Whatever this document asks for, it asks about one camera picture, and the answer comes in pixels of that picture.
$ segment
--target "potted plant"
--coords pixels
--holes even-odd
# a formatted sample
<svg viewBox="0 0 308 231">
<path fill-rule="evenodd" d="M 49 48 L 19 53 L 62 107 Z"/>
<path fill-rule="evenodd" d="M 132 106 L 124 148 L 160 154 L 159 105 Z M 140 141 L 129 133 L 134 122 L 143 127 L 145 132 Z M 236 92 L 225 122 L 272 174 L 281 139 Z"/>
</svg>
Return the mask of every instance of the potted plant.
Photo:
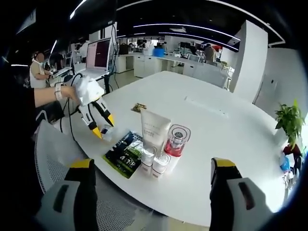
<svg viewBox="0 0 308 231">
<path fill-rule="evenodd" d="M 291 107 L 288 107 L 286 104 L 280 104 L 280 109 L 275 111 L 275 114 L 277 115 L 276 120 L 278 122 L 275 129 L 283 129 L 288 137 L 288 143 L 293 149 L 305 123 L 296 100 L 294 100 L 294 105 Z"/>
</svg>

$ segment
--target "ceiling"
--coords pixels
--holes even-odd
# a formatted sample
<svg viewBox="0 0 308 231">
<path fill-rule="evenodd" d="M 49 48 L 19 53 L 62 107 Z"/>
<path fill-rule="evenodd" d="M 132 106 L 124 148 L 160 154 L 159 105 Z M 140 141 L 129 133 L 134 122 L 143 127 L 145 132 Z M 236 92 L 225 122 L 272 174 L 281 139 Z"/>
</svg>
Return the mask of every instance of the ceiling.
<svg viewBox="0 0 308 231">
<path fill-rule="evenodd" d="M 10 40 L 8 58 L 12 63 L 28 62 L 34 51 L 50 52 L 55 40 L 58 40 L 55 51 L 64 49 L 69 41 L 78 41 L 89 33 L 102 29 L 114 19 L 115 9 L 118 36 L 135 36 L 135 33 L 146 33 L 142 36 L 161 36 L 159 32 L 173 32 L 171 26 L 143 26 L 144 24 L 173 23 L 207 27 L 234 36 L 245 20 L 255 23 L 268 32 L 269 43 L 281 39 L 267 26 L 242 10 L 217 3 L 215 0 L 189 0 L 179 3 L 178 0 L 87 0 L 75 13 L 72 20 L 70 14 L 81 0 L 41 0 L 34 5 L 37 22 L 18 33 Z M 285 40 L 281 47 L 292 47 L 289 31 L 277 14 L 277 7 L 269 3 L 253 4 L 252 1 L 225 0 L 239 7 L 273 27 Z M 231 37 L 211 30 L 185 26 L 186 34 L 209 38 L 227 44 Z"/>
</svg>

